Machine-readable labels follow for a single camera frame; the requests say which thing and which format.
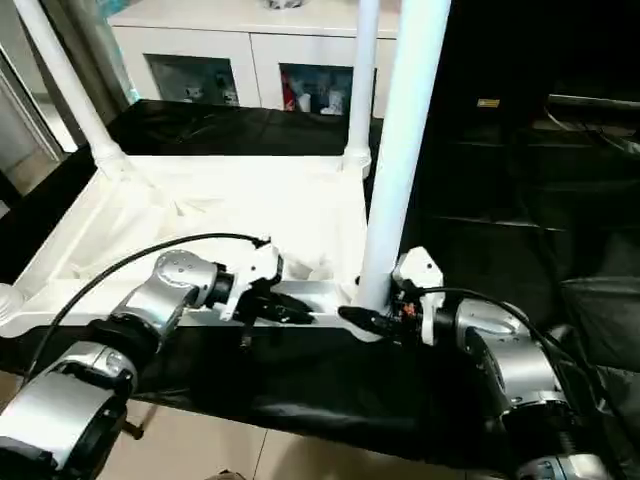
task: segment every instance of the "tiled floor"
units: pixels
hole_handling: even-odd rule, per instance
[[[0,372],[0,405],[15,385],[15,377]],[[129,418],[138,423],[148,408],[130,402]],[[225,469],[247,480],[467,478],[462,471],[165,407],[142,440],[120,436],[99,478],[205,480]]]

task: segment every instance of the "black cable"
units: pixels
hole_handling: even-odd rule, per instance
[[[183,243],[194,242],[194,241],[197,241],[197,240],[206,240],[206,239],[209,239],[209,238],[229,238],[229,239],[234,239],[234,240],[245,240],[245,241],[253,243],[253,245],[256,248],[259,248],[259,247],[269,243],[269,240],[262,240],[260,238],[253,237],[251,235],[243,235],[243,234],[239,234],[239,233],[200,233],[200,234],[196,234],[196,235],[189,235],[189,236],[186,236],[186,237],[175,238],[175,239],[169,240],[167,242],[162,242],[162,243],[159,243],[157,245],[153,245],[151,247],[147,247],[147,248],[145,248],[143,250],[140,250],[140,251],[138,251],[136,253],[133,253],[133,254],[123,258],[122,260],[114,263],[109,268],[107,268],[103,272],[101,272],[98,275],[96,275],[93,279],[91,279],[89,281],[89,283],[87,283],[84,287],[82,287],[80,289],[80,291],[78,291],[78,293],[76,293],[71,298],[71,300],[69,300],[66,303],[66,305],[64,307],[62,307],[62,309],[58,312],[58,314],[55,317],[53,317],[53,320],[51,321],[51,323],[49,324],[49,328],[47,329],[47,333],[45,333],[44,337],[42,338],[42,340],[38,344],[38,347],[36,348],[36,352],[33,355],[33,359],[31,360],[31,364],[29,365],[29,370],[27,371],[20,388],[23,388],[33,378],[33,375],[36,372],[36,368],[38,366],[38,363],[40,362],[40,359],[42,358],[42,355],[43,355],[47,345],[51,341],[51,338],[53,337],[53,334],[55,333],[55,331],[58,328],[58,326],[60,325],[60,323],[62,323],[62,320],[64,319],[64,317],[66,317],[67,314],[71,311],[71,309],[85,295],[87,295],[96,285],[98,285],[100,282],[102,282],[105,278],[107,278],[112,273],[115,273],[118,270],[120,270],[122,267],[124,267],[124,266],[126,266],[126,265],[128,265],[128,264],[130,264],[130,263],[132,263],[132,262],[134,262],[134,261],[146,256],[146,255],[149,255],[150,253],[157,252],[158,250],[162,250],[163,248],[169,248],[169,247],[173,247],[173,246],[180,245],[180,244],[183,244]]]

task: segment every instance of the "glass cabinet door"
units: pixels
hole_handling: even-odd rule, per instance
[[[372,113],[383,117],[393,48],[378,40]],[[263,108],[346,115],[353,83],[356,39],[251,34]]]
[[[145,58],[163,100],[240,105],[228,59],[155,54]]]
[[[248,33],[113,27],[141,98],[259,107]]]
[[[284,110],[322,115],[349,111],[351,67],[281,63],[280,78]]]

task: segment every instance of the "black fabric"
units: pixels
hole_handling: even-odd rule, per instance
[[[332,155],[342,153],[347,125],[336,117],[138,102],[110,129],[131,154]],[[640,163],[572,132],[527,132],[515,146],[486,127],[457,137],[441,141],[427,128],[402,249],[424,245],[447,285],[507,300],[540,328],[572,325],[638,435]],[[374,122],[374,157],[379,138]],[[0,219],[2,241],[20,239],[3,260],[2,281],[15,280],[93,171],[83,148]],[[369,178],[367,198],[371,188]],[[567,301],[577,314],[567,313]],[[0,339],[0,368],[23,373],[43,332]],[[237,329],[179,328],[145,372],[138,398],[407,458],[500,467],[503,440],[485,432],[473,369],[457,353],[364,344],[339,330],[255,334],[247,354]],[[81,336],[63,327],[48,360]],[[584,379],[573,377],[572,395],[588,404]],[[637,477],[629,443],[600,410],[608,434],[601,437]]]

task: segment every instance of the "white metal frame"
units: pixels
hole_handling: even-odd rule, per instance
[[[16,7],[87,138],[96,165],[110,178],[131,170],[129,158],[101,122],[38,0]],[[349,141],[342,169],[366,169],[379,0],[360,0]],[[383,309],[397,259],[409,195],[433,92],[450,0],[404,0],[356,302]],[[272,157],[273,161],[291,161]]]

